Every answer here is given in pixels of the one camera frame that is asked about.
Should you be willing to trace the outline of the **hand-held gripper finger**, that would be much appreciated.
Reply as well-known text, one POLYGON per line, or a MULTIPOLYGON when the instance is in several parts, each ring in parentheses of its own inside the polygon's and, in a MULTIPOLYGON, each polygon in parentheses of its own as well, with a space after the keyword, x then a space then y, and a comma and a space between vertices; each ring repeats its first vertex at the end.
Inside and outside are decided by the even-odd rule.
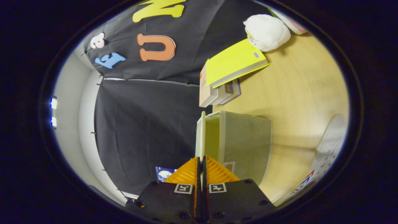
POLYGON ((200 165, 195 156, 164 182, 150 182, 126 210, 154 224, 196 224, 202 216, 200 165))
POLYGON ((209 224, 247 224, 275 212, 254 180, 239 179, 210 156, 203 158, 203 203, 209 224))

